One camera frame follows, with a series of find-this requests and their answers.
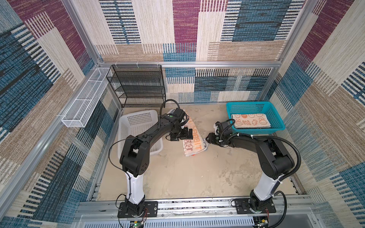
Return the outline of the orange rabbit towel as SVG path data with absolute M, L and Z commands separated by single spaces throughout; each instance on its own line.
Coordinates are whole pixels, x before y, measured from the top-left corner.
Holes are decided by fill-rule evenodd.
M 197 129 L 195 123 L 193 122 L 193 120 L 189 119 L 189 121 L 187 122 L 187 124 L 185 126 L 188 127 L 189 129 L 193 130 L 192 131 L 193 139 L 192 140 L 182 140 L 184 155 L 186 157 L 194 156 L 200 152 L 207 150 L 207 147 L 208 147 L 207 142 L 205 139 L 203 139 L 201 134 L 198 132 L 198 129 Z

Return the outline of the orange bunny towel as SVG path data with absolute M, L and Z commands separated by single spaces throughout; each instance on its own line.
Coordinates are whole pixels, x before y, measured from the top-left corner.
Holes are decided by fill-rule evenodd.
M 236 129 L 271 128 L 271 124 L 265 114 L 232 114 Z

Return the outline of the white plastic basket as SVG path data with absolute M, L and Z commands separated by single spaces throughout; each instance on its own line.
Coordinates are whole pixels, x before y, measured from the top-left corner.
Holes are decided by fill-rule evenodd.
M 137 136 L 147 131 L 158 121 L 158 113 L 155 110 L 134 112 L 120 117 L 118 123 L 118 158 L 121 157 L 125 141 L 128 136 Z

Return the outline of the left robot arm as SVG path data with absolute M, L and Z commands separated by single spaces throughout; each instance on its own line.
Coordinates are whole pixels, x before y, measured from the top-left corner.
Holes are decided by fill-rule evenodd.
M 119 163 L 127 178 L 125 204 L 130 212 L 140 215 L 144 209 L 145 193 L 143 175 L 150 163 L 151 148 L 166 134 L 172 140 L 193 139 L 193 131 L 184 125 L 189 117 L 177 108 L 173 113 L 160 116 L 160 119 L 145 132 L 125 139 Z

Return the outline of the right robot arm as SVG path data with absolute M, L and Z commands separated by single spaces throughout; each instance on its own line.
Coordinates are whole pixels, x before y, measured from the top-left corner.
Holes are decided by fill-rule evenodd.
M 246 203 L 246 207 L 252 213 L 260 213 L 269 208 L 275 190 L 295 168 L 295 162 L 283 145 L 283 139 L 275 136 L 237 133 L 220 137 L 215 133 L 210 133 L 206 137 L 206 141 L 220 147 L 241 148 L 257 154 L 262 175 Z

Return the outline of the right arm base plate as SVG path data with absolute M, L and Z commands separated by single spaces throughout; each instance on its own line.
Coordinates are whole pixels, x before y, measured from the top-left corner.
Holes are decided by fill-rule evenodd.
M 272 197 L 265 201 L 256 198 L 233 199 L 231 205 L 236 209 L 238 214 L 276 213 Z

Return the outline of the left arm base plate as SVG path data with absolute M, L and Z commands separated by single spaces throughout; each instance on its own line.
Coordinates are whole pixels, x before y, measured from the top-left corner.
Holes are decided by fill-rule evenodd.
M 157 201 L 142 201 L 138 205 L 131 202 L 122 202 L 119 205 L 118 215 L 119 219 L 124 218 L 147 218 L 157 217 L 158 202 Z

